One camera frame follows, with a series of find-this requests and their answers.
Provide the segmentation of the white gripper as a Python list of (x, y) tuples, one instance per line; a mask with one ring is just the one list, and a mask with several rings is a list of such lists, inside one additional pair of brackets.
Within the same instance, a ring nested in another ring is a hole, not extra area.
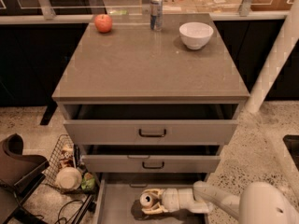
[(167, 212), (176, 212), (181, 209), (191, 210), (194, 202), (192, 189), (145, 189), (143, 193), (162, 195), (162, 204), (156, 203), (151, 208), (143, 208), (146, 215), (158, 215)]

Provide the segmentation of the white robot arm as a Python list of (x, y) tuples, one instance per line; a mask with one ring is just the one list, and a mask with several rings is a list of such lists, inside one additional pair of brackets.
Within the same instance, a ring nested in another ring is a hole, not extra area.
[(278, 189), (264, 182), (251, 183), (235, 196), (197, 181), (186, 189), (146, 189), (139, 201), (146, 215), (179, 210), (207, 214), (216, 205), (239, 224), (299, 224), (298, 211)]

